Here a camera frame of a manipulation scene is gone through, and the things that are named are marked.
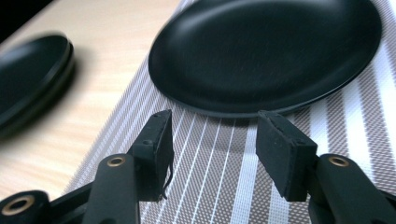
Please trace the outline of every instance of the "table surface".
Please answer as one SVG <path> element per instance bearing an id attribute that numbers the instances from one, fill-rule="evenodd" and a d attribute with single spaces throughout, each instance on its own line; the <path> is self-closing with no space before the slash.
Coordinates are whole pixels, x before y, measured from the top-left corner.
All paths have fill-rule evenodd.
<path id="1" fill-rule="evenodd" d="M 53 1 L 0 45 L 0 55 L 46 32 L 75 47 L 76 77 L 62 100 L 23 132 L 0 140 L 0 200 L 41 189 L 51 200 L 84 160 L 177 0 Z"/>

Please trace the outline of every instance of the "black plate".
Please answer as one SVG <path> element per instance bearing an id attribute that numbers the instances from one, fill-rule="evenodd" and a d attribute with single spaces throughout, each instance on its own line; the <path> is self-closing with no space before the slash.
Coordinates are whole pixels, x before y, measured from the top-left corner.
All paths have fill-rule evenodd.
<path id="1" fill-rule="evenodd" d="M 18 130 L 64 89 L 74 64 L 73 46 L 47 35 L 0 55 L 0 136 Z"/>
<path id="2" fill-rule="evenodd" d="M 200 113 L 288 113 L 356 77 L 381 31 L 369 0 L 202 0 L 159 33 L 148 69 L 164 95 Z"/>

